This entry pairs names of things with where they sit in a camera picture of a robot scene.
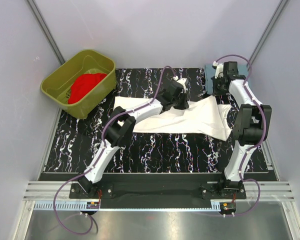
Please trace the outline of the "white printed t shirt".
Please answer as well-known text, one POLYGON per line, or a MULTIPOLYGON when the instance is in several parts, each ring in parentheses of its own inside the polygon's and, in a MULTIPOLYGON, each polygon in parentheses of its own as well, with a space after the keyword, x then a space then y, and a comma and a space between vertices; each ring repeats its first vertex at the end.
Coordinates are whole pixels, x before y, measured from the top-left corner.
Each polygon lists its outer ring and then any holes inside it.
POLYGON ((151 116, 133 129, 135 133, 204 134, 226 141, 232 132, 227 116, 229 104, 217 104, 216 97, 209 96, 198 102, 190 101, 189 108, 170 110, 151 116))

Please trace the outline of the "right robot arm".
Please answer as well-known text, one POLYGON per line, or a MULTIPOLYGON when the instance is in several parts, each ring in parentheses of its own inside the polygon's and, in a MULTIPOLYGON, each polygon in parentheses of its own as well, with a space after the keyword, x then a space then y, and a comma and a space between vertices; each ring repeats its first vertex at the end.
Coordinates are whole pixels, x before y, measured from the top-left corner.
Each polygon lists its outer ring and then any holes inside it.
POLYGON ((215 61, 212 68, 215 70, 211 78, 212 94, 229 93, 239 107, 232 129, 234 150, 217 185, 218 195, 226 199, 241 191, 251 155, 268 136, 272 108, 262 104, 253 94, 246 76, 239 74, 236 61, 215 61))

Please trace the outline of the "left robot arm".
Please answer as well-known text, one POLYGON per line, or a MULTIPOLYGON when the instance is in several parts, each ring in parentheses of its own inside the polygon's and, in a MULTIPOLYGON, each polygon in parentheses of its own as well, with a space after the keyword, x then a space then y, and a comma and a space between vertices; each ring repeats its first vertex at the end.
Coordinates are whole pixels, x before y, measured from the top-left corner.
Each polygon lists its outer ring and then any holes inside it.
POLYGON ((93 198, 98 193, 98 183, 115 153, 132 138, 136 124, 152 116, 160 115, 171 108, 185 110, 189 81, 187 78, 173 80, 167 88, 146 102, 130 108, 117 106, 101 133, 100 147, 90 165, 78 179, 80 192, 87 198, 93 198))

